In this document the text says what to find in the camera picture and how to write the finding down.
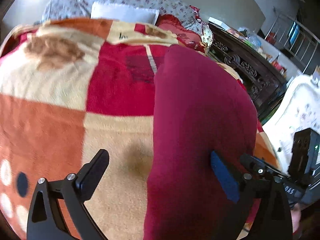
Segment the right hand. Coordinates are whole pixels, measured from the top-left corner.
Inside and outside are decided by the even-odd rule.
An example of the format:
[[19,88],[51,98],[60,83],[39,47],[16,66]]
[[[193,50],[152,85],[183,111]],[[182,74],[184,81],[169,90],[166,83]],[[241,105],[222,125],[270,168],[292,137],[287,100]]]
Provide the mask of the right hand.
[[300,219],[301,219],[301,208],[297,203],[293,206],[291,211],[291,219],[292,219],[292,230],[295,233],[299,229]]

